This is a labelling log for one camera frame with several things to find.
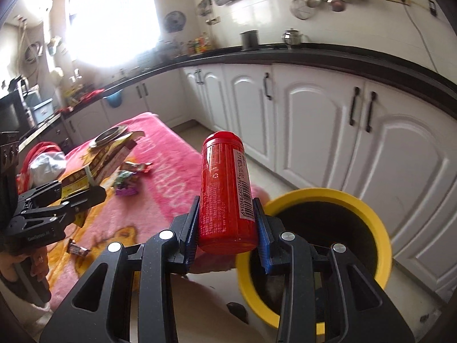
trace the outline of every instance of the window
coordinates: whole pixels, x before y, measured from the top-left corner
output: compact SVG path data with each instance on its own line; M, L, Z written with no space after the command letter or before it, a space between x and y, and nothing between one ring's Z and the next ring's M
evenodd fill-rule
M99 67L152 49L160 36L154 0L69 0L69 21L72 56Z

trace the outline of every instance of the round fan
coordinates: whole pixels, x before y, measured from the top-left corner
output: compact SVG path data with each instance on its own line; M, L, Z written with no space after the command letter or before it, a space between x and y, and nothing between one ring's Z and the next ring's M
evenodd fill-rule
M164 18L165 30L168 33L182 31L186 24L186 16L180 11L172 11L168 13Z

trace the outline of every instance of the yellow rim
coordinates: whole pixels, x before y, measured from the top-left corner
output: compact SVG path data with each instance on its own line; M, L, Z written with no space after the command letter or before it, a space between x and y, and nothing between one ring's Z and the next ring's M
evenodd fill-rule
M390 246L389 235L376 213L358 198L355 198L348 193L330 188L305 188L286 193L285 195L268 202L265 205L264 210L265 214L273 216L293 205L310 201L323 201L338 204L352 211L368 226L373 234L376 250L378 251L378 265L374 278L379 286L384 289L392 267L392 247ZM278 328L279 315L267 307L254 288L249 272L249 260L250 252L238 254L236 257L239 290L257 316L268 325ZM316 333L317 335L325 333L323 322L316 324Z

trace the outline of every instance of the power cord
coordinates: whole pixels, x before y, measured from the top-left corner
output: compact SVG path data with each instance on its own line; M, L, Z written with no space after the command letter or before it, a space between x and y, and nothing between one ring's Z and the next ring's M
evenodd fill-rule
M406 15L408 16L408 18L410 18L411 23L413 24L414 28L419 33L419 36L420 36L420 38L422 40L422 43L424 44L424 48L427 51L427 54L428 54L428 56L430 58L431 64L433 65L433 68L435 69L435 72L439 74L438 68L436 68L435 62L433 61L433 58L431 57L430 51L428 50L428 46L426 44L426 41L424 40L424 37L422 36L422 32L420 31L419 27L414 23L413 18L411 18L411 15L410 15L410 12L408 11L408 9L406 9L406 5L405 5L406 0L401 0L401 2L402 2L402 5L404 7L404 10L406 12Z

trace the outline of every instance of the barcode label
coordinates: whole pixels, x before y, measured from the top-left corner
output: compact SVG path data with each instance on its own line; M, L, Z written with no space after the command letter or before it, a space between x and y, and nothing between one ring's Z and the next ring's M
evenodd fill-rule
M254 220L254 209L252 207L251 186L249 184L248 166L244 153L233 150L236 171L236 191L238 195L239 217Z

